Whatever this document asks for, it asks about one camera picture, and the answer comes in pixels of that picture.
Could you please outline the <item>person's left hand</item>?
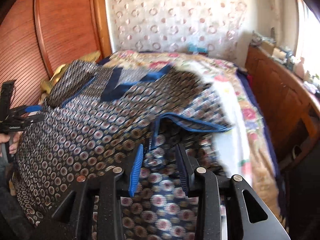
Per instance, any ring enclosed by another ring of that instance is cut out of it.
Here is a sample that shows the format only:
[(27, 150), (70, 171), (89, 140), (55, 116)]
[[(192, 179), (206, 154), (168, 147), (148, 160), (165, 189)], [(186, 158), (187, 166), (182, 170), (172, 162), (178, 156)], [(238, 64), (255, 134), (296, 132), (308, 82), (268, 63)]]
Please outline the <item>person's left hand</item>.
[(11, 155), (15, 154), (18, 149), (18, 144), (20, 141), (20, 137), (22, 135), (22, 132), (14, 132), (10, 134), (0, 134), (0, 143), (9, 143), (9, 153)]

